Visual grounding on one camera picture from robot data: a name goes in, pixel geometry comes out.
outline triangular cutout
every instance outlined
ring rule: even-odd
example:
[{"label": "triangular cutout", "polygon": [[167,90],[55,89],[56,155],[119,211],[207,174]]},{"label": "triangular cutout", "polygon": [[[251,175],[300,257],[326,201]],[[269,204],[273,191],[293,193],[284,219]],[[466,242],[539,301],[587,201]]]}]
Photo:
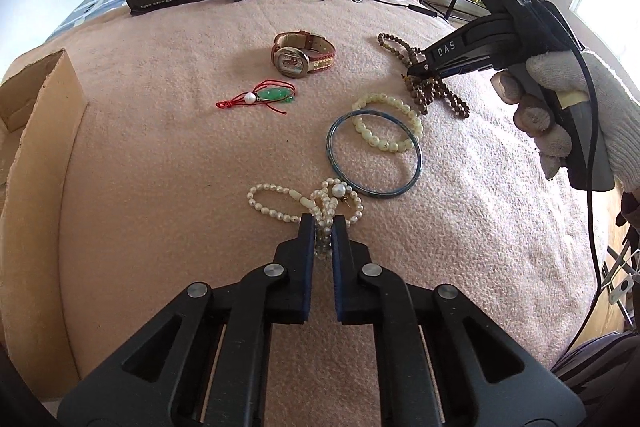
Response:
[{"label": "triangular cutout", "polygon": [[467,317],[462,322],[487,382],[498,383],[524,371],[524,362],[496,341],[475,320]]},{"label": "triangular cutout", "polygon": [[148,382],[158,381],[181,324],[182,318],[174,315],[122,364],[123,370]]}]

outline silver bolt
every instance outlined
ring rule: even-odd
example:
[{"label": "silver bolt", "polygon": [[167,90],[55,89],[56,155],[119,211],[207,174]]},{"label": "silver bolt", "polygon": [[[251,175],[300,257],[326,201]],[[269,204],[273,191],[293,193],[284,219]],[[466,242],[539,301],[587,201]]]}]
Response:
[{"label": "silver bolt", "polygon": [[443,299],[455,299],[458,296],[458,288],[450,284],[438,286],[438,295]]},{"label": "silver bolt", "polygon": [[187,288],[187,295],[197,299],[198,297],[204,297],[209,289],[204,282],[194,282]]},{"label": "silver bolt", "polygon": [[284,266],[278,263],[271,263],[264,267],[264,274],[267,277],[278,277],[284,273]]},{"label": "silver bolt", "polygon": [[368,275],[369,277],[377,277],[382,273],[382,266],[376,263],[368,263],[362,267],[362,273],[364,273],[364,275]]}]

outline window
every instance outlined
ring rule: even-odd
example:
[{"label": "window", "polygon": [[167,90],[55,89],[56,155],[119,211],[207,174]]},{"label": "window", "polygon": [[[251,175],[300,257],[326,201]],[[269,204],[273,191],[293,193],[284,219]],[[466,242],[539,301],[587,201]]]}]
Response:
[{"label": "window", "polygon": [[638,0],[574,0],[571,11],[596,33],[640,86]]}]

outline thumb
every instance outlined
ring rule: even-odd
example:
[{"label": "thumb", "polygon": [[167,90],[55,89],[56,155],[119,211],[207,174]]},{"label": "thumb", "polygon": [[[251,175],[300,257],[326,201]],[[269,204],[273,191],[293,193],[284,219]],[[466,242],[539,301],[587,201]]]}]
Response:
[{"label": "thumb", "polygon": [[551,52],[527,60],[527,71],[546,89],[554,91],[586,91],[586,81],[572,52]]}]

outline gloved hand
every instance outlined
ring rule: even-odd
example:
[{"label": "gloved hand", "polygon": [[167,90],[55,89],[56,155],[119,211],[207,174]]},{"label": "gloved hand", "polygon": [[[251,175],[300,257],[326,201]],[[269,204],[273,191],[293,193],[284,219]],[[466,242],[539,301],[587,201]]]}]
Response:
[{"label": "gloved hand", "polygon": [[[583,52],[593,78],[600,111],[600,128],[614,176],[625,192],[633,192],[640,199],[640,103],[631,95],[616,74],[593,52]],[[527,60],[527,71],[546,89],[554,91],[580,90],[587,93],[582,70],[572,52],[552,52]],[[558,124],[547,129],[546,113],[536,107],[536,99],[524,90],[508,73],[500,72],[492,78],[498,95],[507,103],[519,103],[514,123],[534,137],[540,150],[540,164],[547,179],[560,168],[560,158],[571,151],[569,134]]]}]

